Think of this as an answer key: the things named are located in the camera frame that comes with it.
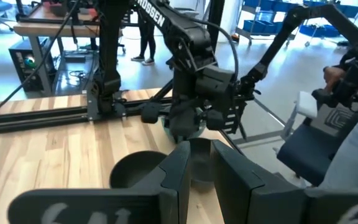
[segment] desk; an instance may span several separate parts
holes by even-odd
[[[53,15],[46,7],[40,6],[30,16],[34,19],[62,19]],[[79,15],[80,20],[90,20],[90,15]],[[45,23],[28,23],[19,22],[13,29],[16,34],[21,36],[28,36],[32,50],[34,52],[34,58],[36,62],[40,62],[44,54],[41,51],[41,46],[38,37],[53,37],[59,30],[59,24],[45,24]],[[97,37],[99,35],[98,26],[74,26],[74,32],[77,37]],[[60,53],[64,51],[61,37],[71,37],[70,26],[65,26],[57,39]],[[48,80],[47,69],[45,66],[41,66],[39,71],[42,86],[44,88],[45,96],[52,96],[52,87]]]
[[[158,89],[128,91],[130,100],[143,100]],[[50,110],[86,105],[85,95],[10,101],[2,113]],[[228,142],[218,131],[205,130],[204,138]],[[17,195],[41,188],[108,188],[109,174],[124,156],[144,150],[169,154],[168,140],[160,122],[144,124],[139,116],[125,121],[81,123],[54,128],[0,134],[0,224],[7,223],[9,203]],[[188,223],[223,223],[214,190],[192,190]]]

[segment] black cable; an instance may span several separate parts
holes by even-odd
[[[199,24],[204,24],[204,25],[207,25],[207,26],[212,26],[214,27],[215,29],[219,30],[224,36],[225,38],[229,41],[229,44],[230,44],[230,48],[233,52],[233,57],[234,57],[234,77],[236,78],[235,80],[237,80],[238,78],[238,74],[239,74],[239,59],[238,59],[238,55],[237,55],[237,51],[236,51],[236,47],[234,46],[234,43],[231,39],[231,36],[222,28],[220,28],[218,25],[216,24],[213,24],[212,22],[208,22],[208,21],[202,21],[202,20],[199,20],[199,19],[195,19],[195,18],[192,18],[192,17],[189,17],[185,14],[182,14],[176,10],[174,10],[172,7],[170,7],[168,4],[165,5],[169,10],[171,10],[173,13],[175,13],[176,15],[180,16],[180,17],[184,17],[184,18],[187,18],[189,19],[190,21],[193,21],[193,22],[197,22]],[[236,102],[235,102],[235,96],[236,96],[236,92],[235,92],[236,88],[233,86],[233,91],[232,91],[232,108],[233,108],[233,111],[234,111],[234,115],[236,116],[236,119],[237,119],[237,122],[239,123],[239,129],[240,129],[240,132],[241,132],[241,136],[245,139],[246,138],[246,131],[244,130],[244,127],[241,123],[241,119],[240,119],[240,116],[237,112],[237,108],[236,108]]]
[[[46,62],[48,55],[50,53],[50,50],[52,49],[53,43],[58,38],[59,34],[62,32],[63,28],[67,24],[67,22],[70,20],[71,15],[73,14],[74,10],[76,9],[78,3],[80,0],[76,0],[72,9],[68,13],[67,17],[64,19],[62,25],[60,26],[59,30],[55,34],[55,36],[52,38],[52,41],[50,45],[48,46],[47,50],[45,51],[44,57],[42,58],[41,62],[38,64],[37,68],[34,69],[34,71],[2,102],[0,102],[0,108],[4,106],[27,82],[29,82],[34,75],[38,73],[38,71],[41,69],[41,66],[44,65]]]

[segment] black pants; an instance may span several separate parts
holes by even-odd
[[[140,56],[144,57],[144,52],[147,48],[147,43],[150,47],[150,58],[154,59],[155,54],[155,40],[154,40],[154,24],[151,22],[139,23],[140,30]]]

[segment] concrete floor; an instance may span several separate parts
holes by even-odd
[[[172,78],[172,72],[165,65],[165,61],[171,55],[165,48],[162,38],[157,36],[156,64],[145,67],[137,62],[131,62],[130,58],[139,53],[138,38],[135,32],[124,30],[122,43],[126,44],[127,53],[118,58],[118,71],[122,77],[122,89],[136,90],[161,87]],[[19,40],[21,40],[21,37],[15,34],[0,34],[0,101],[20,84],[8,53],[8,48]],[[337,49],[333,43],[319,39],[313,40],[311,45],[305,48],[304,43],[307,40],[308,38],[299,35],[296,40],[291,42],[289,47],[283,47],[270,65],[267,77],[257,84],[257,89],[262,94],[257,96],[256,102],[249,103],[242,117],[247,135],[250,138],[257,136],[254,139],[257,141],[244,143],[238,140],[240,138],[239,133],[232,135],[246,156],[271,172],[281,172],[294,184],[297,184],[298,180],[294,178],[293,172],[275,158],[275,153],[272,150],[273,147],[280,147],[283,141],[278,137],[271,138],[269,136],[269,133],[279,131],[283,126],[261,106],[271,110],[280,119],[286,121],[290,116],[294,106],[293,102],[299,91],[311,92],[324,86],[323,67],[337,64],[345,51]],[[80,43],[85,44],[87,41],[87,39],[80,40]],[[64,40],[64,43],[66,49],[75,49],[71,39]],[[240,77],[245,75],[259,61],[270,43],[269,40],[255,40],[249,47],[247,40],[241,39],[237,46],[237,53],[240,58]],[[217,58],[220,67],[233,69],[234,63],[231,55],[228,44],[218,45]],[[22,100],[25,98],[27,98],[26,94],[20,91],[13,99]],[[299,124],[301,120],[302,118],[298,118],[297,123]]]

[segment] person's hand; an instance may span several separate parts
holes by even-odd
[[[334,85],[339,81],[344,75],[346,71],[341,68],[336,67],[326,67],[324,68],[324,80],[327,85],[324,88],[329,93],[333,91]]]

